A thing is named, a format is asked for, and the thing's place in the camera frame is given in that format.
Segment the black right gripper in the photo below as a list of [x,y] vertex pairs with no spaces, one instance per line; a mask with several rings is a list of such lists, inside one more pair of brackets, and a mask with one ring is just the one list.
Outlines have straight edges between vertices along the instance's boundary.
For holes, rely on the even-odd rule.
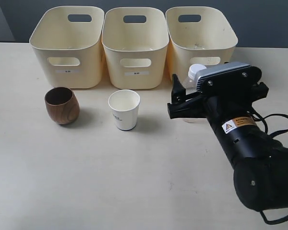
[[[171,103],[168,103],[168,114],[175,118],[205,118],[209,113],[220,111],[247,110],[252,103],[267,96],[269,88],[263,83],[253,85],[250,90],[241,93],[223,95],[205,95],[194,92],[186,95],[186,89],[176,74],[172,75]],[[215,102],[215,109],[209,109],[208,103]]]

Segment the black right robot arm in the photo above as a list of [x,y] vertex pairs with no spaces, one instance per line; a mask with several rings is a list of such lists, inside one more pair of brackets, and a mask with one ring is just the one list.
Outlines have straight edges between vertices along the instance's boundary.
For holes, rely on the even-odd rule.
[[261,130],[254,101],[265,98],[263,83],[239,80],[228,91],[216,86],[186,94],[173,76],[170,118],[205,118],[233,168],[239,200],[249,209],[264,211],[288,207],[288,148],[275,139],[277,132]]

